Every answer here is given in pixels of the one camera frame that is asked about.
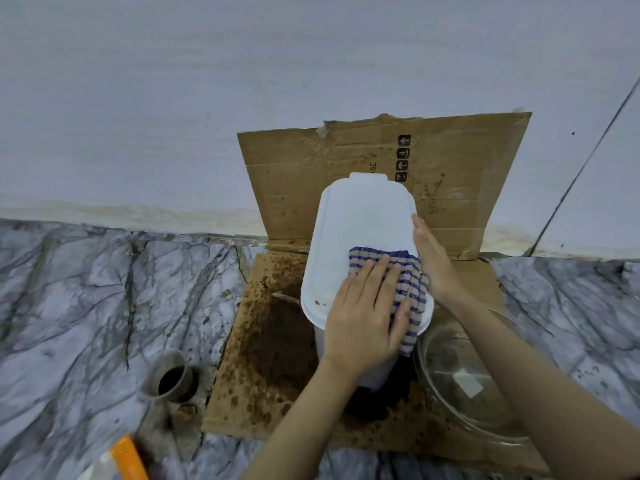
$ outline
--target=white plastic lid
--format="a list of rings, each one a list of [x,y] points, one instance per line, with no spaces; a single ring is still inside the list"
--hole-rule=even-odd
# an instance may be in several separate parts
[[[349,272],[349,250],[366,246],[381,251],[409,251],[415,212],[412,195],[382,173],[352,173],[325,188],[311,239],[300,302],[311,323],[324,330],[340,284]],[[418,333],[427,329],[433,298],[427,295]]]

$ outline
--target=person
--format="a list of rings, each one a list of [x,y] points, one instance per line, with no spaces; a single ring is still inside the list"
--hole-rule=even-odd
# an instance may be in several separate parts
[[[413,215],[414,240],[429,293],[464,327],[501,393],[521,419],[556,479],[631,480],[640,475],[640,431],[537,354],[459,281],[446,251]],[[316,476],[340,414],[362,375],[395,354],[408,329],[408,302],[389,327],[400,274],[385,256],[340,286],[324,332],[316,373],[244,480]]]

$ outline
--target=gray marble tile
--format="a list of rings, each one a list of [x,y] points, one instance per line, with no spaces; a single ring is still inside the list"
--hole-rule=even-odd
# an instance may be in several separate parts
[[[0,479],[75,478],[135,434],[148,409],[140,379],[157,351],[179,347],[190,363],[217,367],[261,250],[246,244],[0,221]],[[544,258],[493,266],[525,338],[638,424],[640,267]],[[192,460],[151,458],[149,474],[235,479],[261,444],[205,435]],[[496,476],[354,449],[325,453],[318,475],[374,477]]]

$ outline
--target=transparent bowl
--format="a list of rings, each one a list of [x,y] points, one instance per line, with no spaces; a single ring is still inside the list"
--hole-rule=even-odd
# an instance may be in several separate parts
[[[525,331],[500,310],[485,306],[512,330]],[[420,382],[452,421],[492,442],[530,442],[462,325],[443,306],[434,309],[431,326],[418,338],[413,359]]]

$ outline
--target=striped cloth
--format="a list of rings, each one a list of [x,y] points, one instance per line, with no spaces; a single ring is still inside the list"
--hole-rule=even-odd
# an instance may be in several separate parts
[[[409,331],[407,331],[403,341],[400,343],[400,354],[409,356],[417,340],[420,323],[422,323],[422,313],[427,302],[426,294],[427,286],[429,285],[429,278],[422,273],[420,259],[412,256],[408,251],[390,253],[372,248],[352,248],[349,250],[349,271],[359,273],[367,259],[377,262],[384,254],[391,256],[390,266],[395,263],[402,265],[402,271],[396,287],[396,299],[391,312],[392,323],[400,304],[405,299],[411,301]]]

